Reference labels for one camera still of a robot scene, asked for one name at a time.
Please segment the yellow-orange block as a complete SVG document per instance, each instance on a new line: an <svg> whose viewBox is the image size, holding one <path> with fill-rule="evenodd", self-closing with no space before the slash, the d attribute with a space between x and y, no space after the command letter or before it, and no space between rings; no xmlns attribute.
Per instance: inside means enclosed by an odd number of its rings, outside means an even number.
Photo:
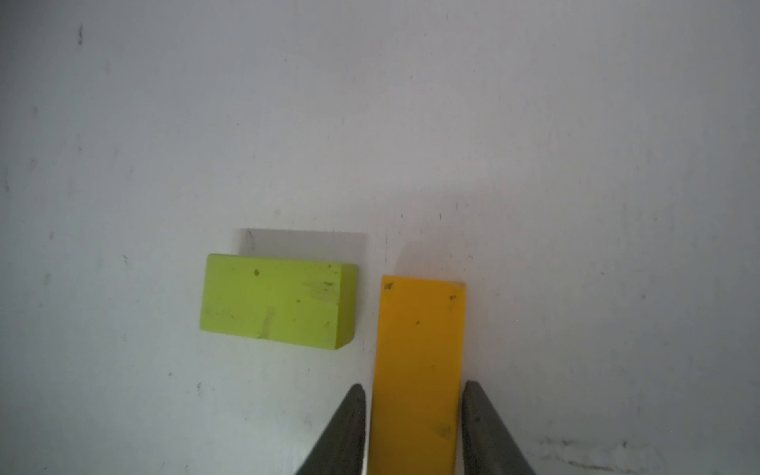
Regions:
<svg viewBox="0 0 760 475"><path fill-rule="evenodd" d="M466 287L382 279L367 471L455 469Z"/></svg>

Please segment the light green block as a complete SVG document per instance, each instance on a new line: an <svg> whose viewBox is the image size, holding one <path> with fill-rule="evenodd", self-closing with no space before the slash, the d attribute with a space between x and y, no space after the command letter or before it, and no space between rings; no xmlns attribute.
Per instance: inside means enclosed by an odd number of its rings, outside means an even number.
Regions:
<svg viewBox="0 0 760 475"><path fill-rule="evenodd" d="M352 341L358 266L209 255L200 329L322 350Z"/></svg>

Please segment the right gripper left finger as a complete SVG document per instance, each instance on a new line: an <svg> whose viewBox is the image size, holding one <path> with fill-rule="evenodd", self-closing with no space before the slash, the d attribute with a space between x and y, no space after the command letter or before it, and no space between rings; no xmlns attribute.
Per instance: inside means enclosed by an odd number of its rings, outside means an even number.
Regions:
<svg viewBox="0 0 760 475"><path fill-rule="evenodd" d="M366 394L353 384L297 475L360 475L366 439Z"/></svg>

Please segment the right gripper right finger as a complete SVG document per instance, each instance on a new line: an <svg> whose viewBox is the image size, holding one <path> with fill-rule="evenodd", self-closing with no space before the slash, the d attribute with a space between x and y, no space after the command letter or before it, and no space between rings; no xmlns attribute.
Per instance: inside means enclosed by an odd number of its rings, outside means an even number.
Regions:
<svg viewBox="0 0 760 475"><path fill-rule="evenodd" d="M480 383L468 380L461 398L466 475L535 475Z"/></svg>

